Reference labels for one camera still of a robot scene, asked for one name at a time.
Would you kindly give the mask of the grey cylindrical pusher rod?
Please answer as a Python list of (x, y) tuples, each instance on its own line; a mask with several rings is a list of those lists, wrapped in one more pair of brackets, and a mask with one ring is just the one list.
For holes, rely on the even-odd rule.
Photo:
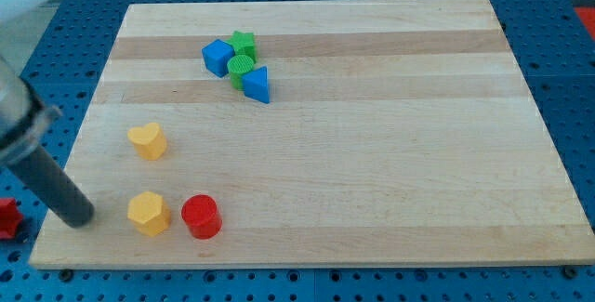
[(91, 221), (94, 205), (43, 147), (8, 169), (67, 226), (81, 228)]

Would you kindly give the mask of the clear pusher mount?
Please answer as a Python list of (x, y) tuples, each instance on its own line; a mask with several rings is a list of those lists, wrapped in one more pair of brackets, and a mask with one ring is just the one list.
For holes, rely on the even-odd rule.
[(1, 59), (1, 165), (13, 165), (40, 147), (49, 127), (61, 117), (31, 85)]

